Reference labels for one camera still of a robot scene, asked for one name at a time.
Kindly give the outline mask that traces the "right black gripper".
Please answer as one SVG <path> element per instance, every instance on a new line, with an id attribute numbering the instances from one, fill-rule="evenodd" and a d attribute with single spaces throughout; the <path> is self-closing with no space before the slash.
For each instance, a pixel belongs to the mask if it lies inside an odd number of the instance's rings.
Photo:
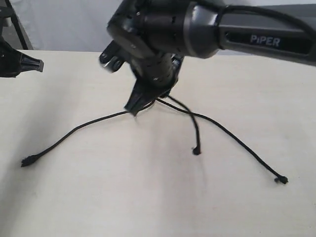
<path id="1" fill-rule="evenodd" d="M 168 95 L 178 80 L 183 57 L 148 45 L 143 20 L 146 0 L 124 0 L 108 22 L 107 31 L 121 47 L 120 54 L 136 78 L 125 110 L 137 116 L 158 95 Z"/>

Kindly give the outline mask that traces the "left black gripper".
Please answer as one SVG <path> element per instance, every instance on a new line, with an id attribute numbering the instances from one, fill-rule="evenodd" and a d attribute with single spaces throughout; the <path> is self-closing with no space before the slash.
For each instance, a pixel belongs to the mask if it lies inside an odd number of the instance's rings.
<path id="1" fill-rule="evenodd" d="M 43 72 L 44 62 L 14 49 L 0 38 L 0 77 L 15 78 L 22 72 Z"/>

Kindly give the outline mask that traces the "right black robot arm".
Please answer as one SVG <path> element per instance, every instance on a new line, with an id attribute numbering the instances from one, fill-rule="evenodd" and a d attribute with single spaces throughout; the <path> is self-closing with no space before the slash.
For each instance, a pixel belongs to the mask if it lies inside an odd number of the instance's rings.
<path id="1" fill-rule="evenodd" d="M 136 115 L 166 97 L 186 56 L 233 50 L 305 65 L 316 63 L 313 4 L 247 6 L 221 0 L 125 0 L 107 25 L 99 57 L 109 72 L 128 63 L 136 78 L 125 109 Z"/>

